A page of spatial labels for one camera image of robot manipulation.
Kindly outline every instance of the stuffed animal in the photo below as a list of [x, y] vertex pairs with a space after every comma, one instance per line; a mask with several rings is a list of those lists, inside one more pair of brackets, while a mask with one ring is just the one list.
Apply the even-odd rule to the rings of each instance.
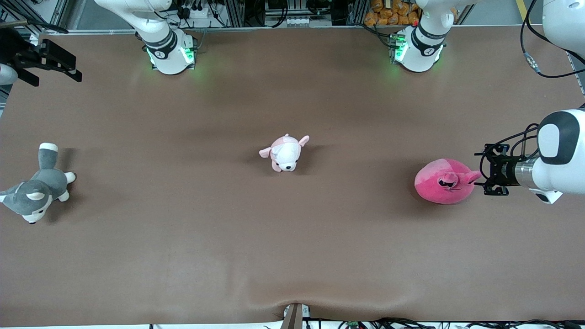
[[301, 147], [309, 141], [309, 136], [296, 140], [296, 138], [284, 135], [272, 143], [269, 148], [260, 151], [261, 157], [272, 159], [272, 169], [275, 172], [291, 172], [297, 167], [298, 157], [301, 155]]
[[43, 218], [53, 200], [65, 202], [69, 199], [67, 185], [75, 180], [75, 174], [54, 168], [57, 164], [57, 152], [57, 145], [42, 143], [39, 146], [40, 170], [29, 181], [0, 192], [0, 202], [30, 224]]
[[417, 193], [425, 200], [453, 204], [464, 200], [473, 191], [473, 182], [481, 177], [465, 164], [453, 159], [439, 159], [426, 165], [414, 179]]

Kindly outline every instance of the small pink and white plush toy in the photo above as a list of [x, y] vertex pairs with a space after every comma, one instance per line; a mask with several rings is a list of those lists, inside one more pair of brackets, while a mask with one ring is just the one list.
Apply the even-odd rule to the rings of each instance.
[[275, 172], [291, 172], [297, 167], [298, 157], [301, 156], [301, 147], [309, 141], [309, 136], [297, 140], [288, 134], [278, 138], [269, 148], [260, 151], [261, 157], [272, 159], [272, 169]]
[[481, 177], [465, 164], [439, 159], [426, 165], [414, 179], [414, 187], [423, 199], [440, 204], [463, 201], [473, 191], [473, 182]]

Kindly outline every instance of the yellow stripe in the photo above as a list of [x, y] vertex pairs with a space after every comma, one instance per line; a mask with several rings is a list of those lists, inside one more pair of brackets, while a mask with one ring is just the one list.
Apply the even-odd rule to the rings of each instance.
[[518, 6], [518, 11], [520, 12], [520, 16], [522, 17], [522, 20], [524, 20], [526, 18], [526, 4], [524, 3], [524, 0], [516, 0], [516, 5]]

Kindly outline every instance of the brown table surface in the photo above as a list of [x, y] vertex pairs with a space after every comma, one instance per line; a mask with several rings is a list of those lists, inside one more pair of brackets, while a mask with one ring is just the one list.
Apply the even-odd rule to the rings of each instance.
[[[585, 318], [585, 205], [528, 190], [456, 206], [413, 192], [441, 157], [578, 107], [518, 27], [457, 28], [424, 74], [365, 30], [217, 33], [197, 67], [149, 69], [133, 36], [54, 37], [84, 81], [36, 70], [0, 120], [3, 189], [60, 147], [78, 180], [36, 225], [0, 207], [0, 325]], [[566, 55], [529, 38], [543, 71]], [[258, 150], [309, 134], [294, 173]]]

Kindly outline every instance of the round pink plush toy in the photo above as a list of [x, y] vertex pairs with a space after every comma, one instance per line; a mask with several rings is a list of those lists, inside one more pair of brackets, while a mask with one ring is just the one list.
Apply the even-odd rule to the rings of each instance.
[[453, 159], [439, 159], [426, 165], [414, 179], [414, 187], [423, 199], [440, 204], [464, 200], [473, 191], [473, 182], [481, 177], [465, 164]]

